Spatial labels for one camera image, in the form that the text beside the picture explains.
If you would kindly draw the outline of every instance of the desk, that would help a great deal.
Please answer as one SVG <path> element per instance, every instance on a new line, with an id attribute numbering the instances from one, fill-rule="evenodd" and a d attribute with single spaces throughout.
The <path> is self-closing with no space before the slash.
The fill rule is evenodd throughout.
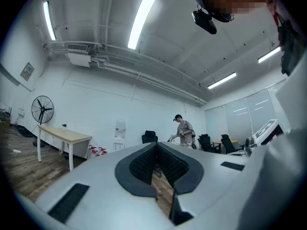
<path id="1" fill-rule="evenodd" d="M 239 140 L 231 140 L 231 143 L 237 143 L 237 142 L 239 142 Z M 213 142 L 213 146 L 214 146 L 214 144 L 219 144 L 219 153 L 221 153 L 222 142 L 221 141 L 215 141 L 215 142 Z"/>
<path id="2" fill-rule="evenodd" d="M 41 131 L 45 131 L 46 133 L 50 134 L 53 137 L 56 137 L 62 141 L 62 149 L 60 150 L 61 153 L 64 151 L 65 143 L 67 143 L 69 147 L 69 170 L 73 170 L 73 162 L 72 162 L 72 151 L 73 151 L 73 145 L 76 143 L 80 143 L 83 141 L 87 141 L 90 143 L 92 137 L 87 136 L 84 134 L 80 134 L 68 129 L 63 128 L 52 128 L 47 126 L 38 125 L 38 136 L 37 136 L 37 157 L 38 161 L 41 162 L 41 154 L 40 154 L 40 137 L 41 137 Z"/>

